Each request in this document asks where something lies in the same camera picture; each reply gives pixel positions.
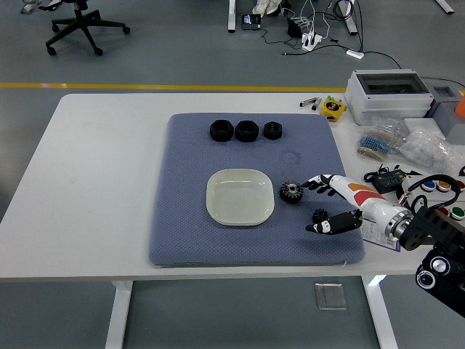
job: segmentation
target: white robotic hand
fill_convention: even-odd
[[[335,174],[320,174],[310,178],[302,187],[317,190],[328,195],[338,193],[356,207],[355,212],[338,214],[326,221],[308,225],[306,229],[316,233],[337,234],[358,228],[362,224],[362,217],[373,220],[386,236],[395,240],[395,228],[404,220],[411,219],[411,212],[402,206],[392,206],[374,189],[364,184],[356,183],[348,177]]]

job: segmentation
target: orange marking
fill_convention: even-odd
[[[369,190],[369,191],[376,191],[370,187],[367,187],[366,185],[363,184],[358,184],[358,183],[350,183],[349,188],[352,189],[352,191],[357,191],[357,190]]]

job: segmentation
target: chair wheel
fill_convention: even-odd
[[[53,47],[47,47],[46,51],[49,53],[51,56],[55,56],[57,54],[57,51]]]

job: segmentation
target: yellow floor line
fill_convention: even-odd
[[[154,85],[154,84],[48,84],[0,83],[7,89],[165,89],[189,91],[242,91],[242,92],[345,92],[341,87],[277,87],[277,86],[228,86],[228,85]]]

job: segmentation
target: white container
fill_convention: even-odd
[[[255,169],[223,169],[206,185],[206,209],[223,225],[258,225],[274,208],[271,180]]]
[[[434,99],[411,69],[353,71],[344,96],[359,125],[422,118]]]

